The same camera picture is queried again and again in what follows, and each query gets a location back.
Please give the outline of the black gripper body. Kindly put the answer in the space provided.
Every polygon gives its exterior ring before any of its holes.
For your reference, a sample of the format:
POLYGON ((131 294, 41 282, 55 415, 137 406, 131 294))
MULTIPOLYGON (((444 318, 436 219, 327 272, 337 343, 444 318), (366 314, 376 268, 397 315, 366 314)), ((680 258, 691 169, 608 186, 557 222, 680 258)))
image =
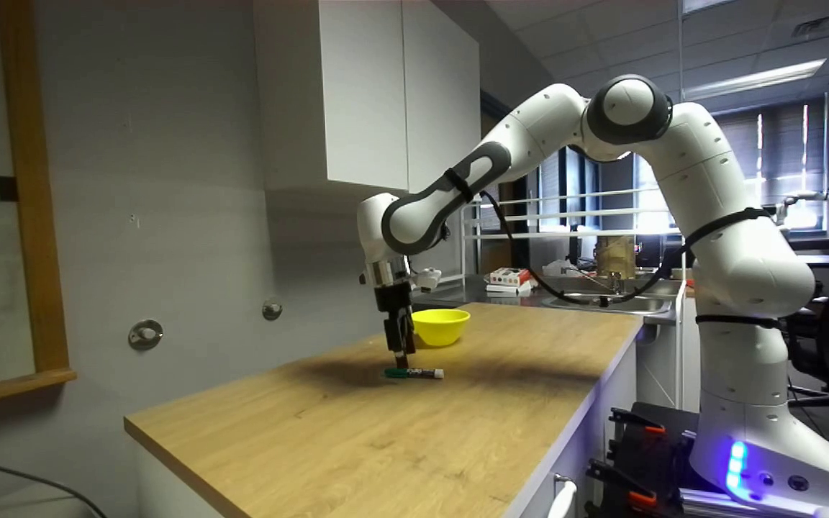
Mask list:
POLYGON ((395 354, 415 350, 415 325, 410 325, 410 287, 406 282, 374 290, 376 310, 382 314, 386 344, 395 354))

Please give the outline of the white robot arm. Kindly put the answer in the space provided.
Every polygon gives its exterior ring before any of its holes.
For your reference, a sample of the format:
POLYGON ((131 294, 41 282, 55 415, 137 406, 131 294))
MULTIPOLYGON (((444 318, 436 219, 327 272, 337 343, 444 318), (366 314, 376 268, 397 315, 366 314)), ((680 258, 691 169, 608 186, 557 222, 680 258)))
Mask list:
POLYGON ((395 357, 415 350, 408 278, 395 262, 432 246, 445 216, 477 189, 528 173, 562 147, 596 161, 642 156, 692 256, 698 426, 691 468, 750 508, 829 518, 829 439, 785 402, 779 334, 779 318, 809 301, 813 277, 772 213, 750 200, 710 111, 671 100, 642 74, 619 74, 590 97, 553 84, 428 186, 376 193, 357 206, 366 278, 395 357))

